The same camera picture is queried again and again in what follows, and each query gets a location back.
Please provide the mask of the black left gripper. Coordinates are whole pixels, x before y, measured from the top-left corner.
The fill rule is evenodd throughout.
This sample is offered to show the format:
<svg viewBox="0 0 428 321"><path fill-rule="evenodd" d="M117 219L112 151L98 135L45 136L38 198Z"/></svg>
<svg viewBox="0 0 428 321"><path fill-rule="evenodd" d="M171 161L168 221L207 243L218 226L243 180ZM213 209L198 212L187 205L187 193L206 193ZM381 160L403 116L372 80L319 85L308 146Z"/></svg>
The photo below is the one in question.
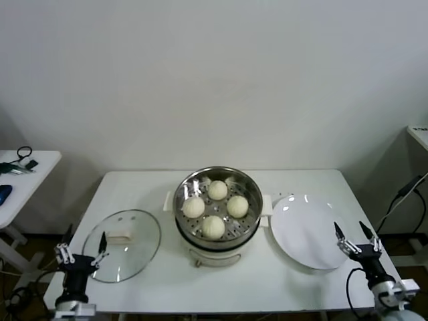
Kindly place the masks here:
<svg viewBox="0 0 428 321"><path fill-rule="evenodd" d="M98 246L98 255L94 258L87 255L73 255L69 244L72 239L70 224L62 240L55 246L56 260L64 272L61 302L78 301L88 303L86 286L88 278L100 267L100 262L108 256L106 252L107 237L103 232Z"/></svg>

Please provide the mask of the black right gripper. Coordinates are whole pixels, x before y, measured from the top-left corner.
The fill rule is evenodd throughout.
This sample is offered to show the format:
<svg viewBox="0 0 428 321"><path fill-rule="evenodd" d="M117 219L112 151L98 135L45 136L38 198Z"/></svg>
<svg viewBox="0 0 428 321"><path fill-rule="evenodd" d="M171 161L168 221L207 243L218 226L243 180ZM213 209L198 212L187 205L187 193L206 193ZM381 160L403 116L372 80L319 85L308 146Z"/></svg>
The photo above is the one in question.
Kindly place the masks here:
<svg viewBox="0 0 428 321"><path fill-rule="evenodd" d="M381 239L372 232L362 221L358 222L365 237L369 240L370 244L357 245L347 240L343 231L337 222L334 222L334 230L337 238L337 246L345 255L353 254L353 260L358 262L368 281L368 285L377 285L382 282L393 281L380 262L380 257L383 251Z"/></svg>

